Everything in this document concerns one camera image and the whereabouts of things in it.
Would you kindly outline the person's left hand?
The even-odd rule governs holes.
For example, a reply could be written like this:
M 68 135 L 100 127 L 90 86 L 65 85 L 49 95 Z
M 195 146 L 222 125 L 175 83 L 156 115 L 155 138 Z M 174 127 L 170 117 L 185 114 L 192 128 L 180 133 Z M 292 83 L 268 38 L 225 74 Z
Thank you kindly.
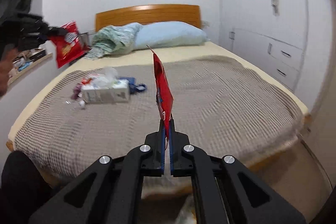
M 8 89 L 9 73 L 13 68 L 13 60 L 17 57 L 18 51 L 16 48 L 8 51 L 0 65 L 0 97 L 4 96 Z

